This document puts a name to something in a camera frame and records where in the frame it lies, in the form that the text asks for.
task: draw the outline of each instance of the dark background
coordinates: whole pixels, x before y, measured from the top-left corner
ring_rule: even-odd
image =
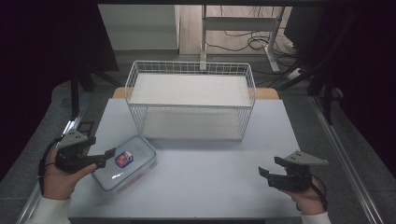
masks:
[[[335,57],[341,107],[396,176],[394,5],[367,5]]]
[[[51,102],[52,90],[86,65],[117,71],[96,4],[2,1],[0,5],[2,179]]]

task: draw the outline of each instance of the white table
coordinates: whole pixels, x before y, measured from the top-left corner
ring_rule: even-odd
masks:
[[[90,155],[137,134],[124,99],[110,99]],[[118,193],[83,178],[73,193],[70,217],[262,218],[297,217],[295,203],[269,188],[258,166],[284,175],[274,156],[299,150],[283,102],[258,100],[241,142],[150,141],[156,165]]]

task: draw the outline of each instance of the food container lid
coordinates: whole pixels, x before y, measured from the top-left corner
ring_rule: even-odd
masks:
[[[92,176],[104,191],[114,191],[144,172],[156,161],[154,147],[142,136],[136,135],[116,147],[114,158],[106,162],[106,167],[96,170]]]

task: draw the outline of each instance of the sleeve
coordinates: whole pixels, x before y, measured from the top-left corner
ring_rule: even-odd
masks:
[[[57,201],[41,197],[33,216],[25,224],[70,224],[71,200]]]
[[[315,216],[301,215],[301,219],[303,224],[332,224],[327,212]]]

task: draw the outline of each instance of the wire basket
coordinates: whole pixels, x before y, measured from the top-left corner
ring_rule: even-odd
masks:
[[[248,63],[136,61],[125,98],[148,139],[241,141],[256,89]]]

